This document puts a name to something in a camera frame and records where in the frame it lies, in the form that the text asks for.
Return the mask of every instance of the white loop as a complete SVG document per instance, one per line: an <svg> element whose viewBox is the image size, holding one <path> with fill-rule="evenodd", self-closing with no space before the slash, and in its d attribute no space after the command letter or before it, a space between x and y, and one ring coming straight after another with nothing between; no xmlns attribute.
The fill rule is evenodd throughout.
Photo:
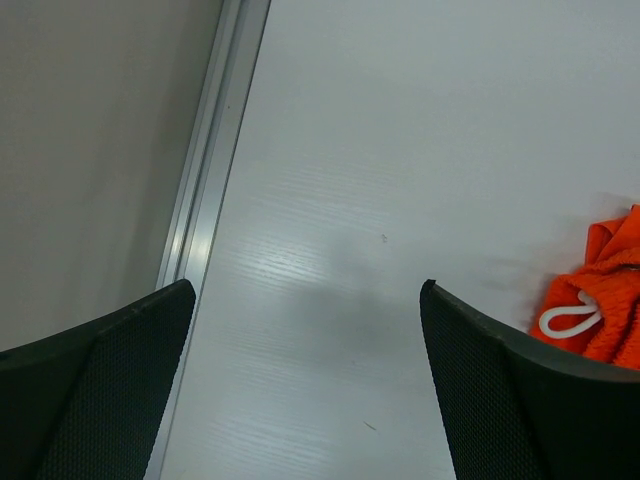
<svg viewBox="0 0 640 480"><path fill-rule="evenodd" d="M544 314L540 316L540 320L538 324L540 325L540 330L549 338L561 339L561 338L571 338L582 332L589 330L596 323L602 320L602 314L600 310L598 310L598 305L593 298L587 295L584 290L580 290L578 292L578 299L584 303L584 305L579 305L576 307L556 307L547 310ZM556 317L560 317L562 315L588 315L592 313L589 318L587 318L584 322L579 323L575 327L568 328L566 330L551 330L549 327L549 323Z"/></svg>

